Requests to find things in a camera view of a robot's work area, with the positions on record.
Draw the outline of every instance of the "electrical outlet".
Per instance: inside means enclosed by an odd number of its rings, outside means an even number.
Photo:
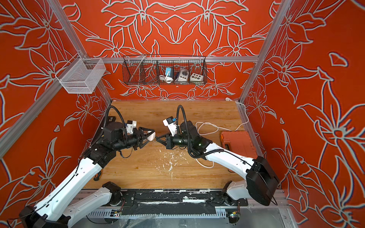
[[[196,74],[196,73],[193,73],[191,76],[190,76],[190,81],[191,82],[202,82],[203,81],[203,75],[201,74]]]
[[[188,77],[189,77],[189,71],[185,70],[184,68],[181,68],[180,72],[179,72],[179,76],[177,78],[177,81],[178,82],[186,82],[186,81],[188,81]]]

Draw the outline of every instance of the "white wire basket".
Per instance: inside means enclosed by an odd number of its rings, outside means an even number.
[[[68,93],[93,93],[106,70],[103,60],[100,59],[97,64],[84,64],[81,59],[75,61],[59,82]]]

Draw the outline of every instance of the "black joint housing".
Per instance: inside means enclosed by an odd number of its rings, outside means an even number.
[[[24,228],[67,228],[67,223],[71,218],[61,215],[57,221],[49,221],[46,220],[47,215],[40,216],[31,206],[26,206],[19,213],[19,217],[23,217],[20,220]]]
[[[122,195],[120,193],[120,187],[118,185],[116,185],[115,183],[109,181],[109,182],[103,184],[103,188],[109,189],[109,191],[112,193],[112,197],[110,198],[109,204],[117,205],[122,200]]]
[[[258,156],[253,161],[254,164],[246,176],[247,190],[254,200],[268,206],[279,184],[279,178],[265,158]]]

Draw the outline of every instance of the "black wire basket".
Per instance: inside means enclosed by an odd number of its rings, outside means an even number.
[[[204,85],[205,57],[186,55],[124,56],[123,81],[127,85]]]

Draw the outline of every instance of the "wire basket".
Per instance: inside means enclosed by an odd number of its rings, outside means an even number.
[[[59,82],[68,93],[93,93],[106,68],[100,59],[97,64],[84,64],[81,59],[76,59]]]
[[[123,81],[127,85],[151,85],[158,84],[156,74],[157,62],[153,60],[124,59]]]
[[[158,57],[124,56],[123,81],[126,84],[160,85],[204,85],[207,83],[207,64],[202,56],[158,55]],[[166,80],[166,71],[170,68],[170,80]],[[178,79],[184,71],[186,81]],[[191,77],[199,75],[199,81]]]

